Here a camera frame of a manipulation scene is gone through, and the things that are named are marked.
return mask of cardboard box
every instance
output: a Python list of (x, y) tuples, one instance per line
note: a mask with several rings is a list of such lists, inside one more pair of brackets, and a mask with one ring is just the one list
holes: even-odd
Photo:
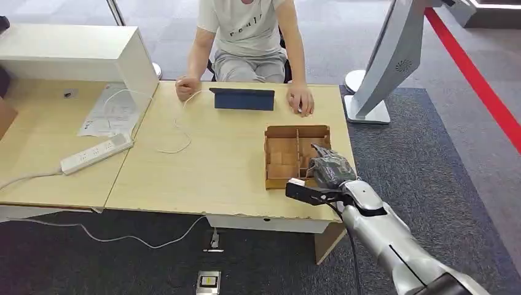
[(264, 136), (266, 189), (285, 189), (290, 178), (316, 186), (309, 161), (317, 153), (311, 144), (331, 148), (328, 126), (269, 126)]
[(6, 134), (7, 129), (11, 126), (15, 120), (18, 112), (11, 108), (1, 97), (0, 97), (0, 140)]

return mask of white shelf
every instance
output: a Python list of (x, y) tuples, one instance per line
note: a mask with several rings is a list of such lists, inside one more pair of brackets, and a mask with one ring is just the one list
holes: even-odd
[(117, 60), (135, 26), (13, 24), (0, 35), (0, 60)]
[(15, 23), (0, 35), (0, 66), (15, 79), (124, 82), (150, 96), (159, 82), (136, 26)]

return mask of round base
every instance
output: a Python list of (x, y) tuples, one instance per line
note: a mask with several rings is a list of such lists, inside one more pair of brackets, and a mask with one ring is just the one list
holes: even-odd
[(356, 93), (366, 76), (366, 70), (358, 69), (351, 71), (345, 76), (345, 87), (352, 93)]
[(159, 79), (161, 79), (161, 77), (163, 77), (163, 72), (161, 71), (161, 67), (156, 63), (152, 63), (152, 66), (154, 67), (155, 75)]

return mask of paper document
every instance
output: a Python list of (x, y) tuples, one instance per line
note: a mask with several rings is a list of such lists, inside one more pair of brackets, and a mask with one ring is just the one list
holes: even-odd
[(129, 91), (124, 83), (110, 83), (101, 92), (94, 108), (81, 126), (78, 136), (113, 136), (132, 134), (140, 115), (147, 108), (150, 98)]

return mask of power strip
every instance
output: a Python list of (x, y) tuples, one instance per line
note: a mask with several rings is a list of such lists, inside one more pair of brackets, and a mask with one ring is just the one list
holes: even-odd
[(80, 169), (89, 167), (119, 152), (130, 149), (133, 145), (134, 141), (130, 136), (124, 134), (114, 135), (109, 140), (97, 146), (63, 159), (60, 162), (61, 170), (65, 175), (71, 175)]

